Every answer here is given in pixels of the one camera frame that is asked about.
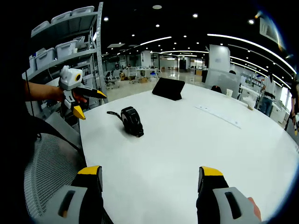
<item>white column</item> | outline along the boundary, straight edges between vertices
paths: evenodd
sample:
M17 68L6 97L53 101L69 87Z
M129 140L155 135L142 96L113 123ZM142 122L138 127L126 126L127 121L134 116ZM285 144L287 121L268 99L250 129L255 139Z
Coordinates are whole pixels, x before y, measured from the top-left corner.
M141 67L150 68L151 60L150 60L150 51L144 50L140 53Z

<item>person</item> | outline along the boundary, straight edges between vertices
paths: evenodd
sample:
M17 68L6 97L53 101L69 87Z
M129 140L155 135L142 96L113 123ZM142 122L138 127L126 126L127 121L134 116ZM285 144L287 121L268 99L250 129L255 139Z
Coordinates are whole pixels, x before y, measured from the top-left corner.
M292 110L290 112L290 116L288 120L286 121L285 130L287 130L288 128L290 119L293 121L293 124L295 125L296 122L295 116L299 112L299 103L298 103L299 82L297 76L295 76L295 78L292 81L290 93L292 95Z
M264 86L262 87L262 91L264 90L265 92L262 99L260 111L269 117L272 108L272 102L275 98L275 82L273 80L273 74L270 71L268 73L269 76L265 79L263 83Z

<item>glossy floor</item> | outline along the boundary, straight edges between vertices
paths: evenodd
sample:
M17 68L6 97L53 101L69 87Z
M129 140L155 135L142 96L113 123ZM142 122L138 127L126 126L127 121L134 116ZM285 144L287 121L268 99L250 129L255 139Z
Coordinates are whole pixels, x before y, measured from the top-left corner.
M198 85L201 87L205 87L205 84L201 82L202 76L194 75L190 72L177 72L177 71L167 71L162 72L160 77L163 78L171 78L184 81L188 84ZM131 96L133 94L137 94L140 92L152 90L157 83L156 78L151 78L146 83L139 83L139 82L130 82L126 81L119 81L119 87L112 86L112 88L107 89L108 101L111 102L116 99L120 99L123 97Z

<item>office desk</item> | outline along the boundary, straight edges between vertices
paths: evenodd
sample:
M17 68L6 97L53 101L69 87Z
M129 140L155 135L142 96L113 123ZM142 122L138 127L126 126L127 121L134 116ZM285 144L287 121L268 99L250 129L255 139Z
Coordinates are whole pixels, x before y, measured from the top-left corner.
M195 106L234 118L241 129ZM133 106L144 136L124 132ZM101 105L80 120L88 166L103 167L104 207L115 224L196 224L199 166L219 169L253 197L262 219L283 200L298 165L296 143L277 123L233 98L185 84L172 101L150 91Z

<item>gray handle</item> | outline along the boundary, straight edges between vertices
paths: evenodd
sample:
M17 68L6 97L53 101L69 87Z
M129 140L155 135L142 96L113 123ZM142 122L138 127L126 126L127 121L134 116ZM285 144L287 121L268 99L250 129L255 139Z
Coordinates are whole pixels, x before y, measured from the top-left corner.
M220 224L260 224L253 204L237 188L213 189L220 212Z
M62 46L61 48L68 48L70 45L71 45L71 43L68 43L68 44Z
M87 188L64 185L49 200L41 224L78 224L81 204Z

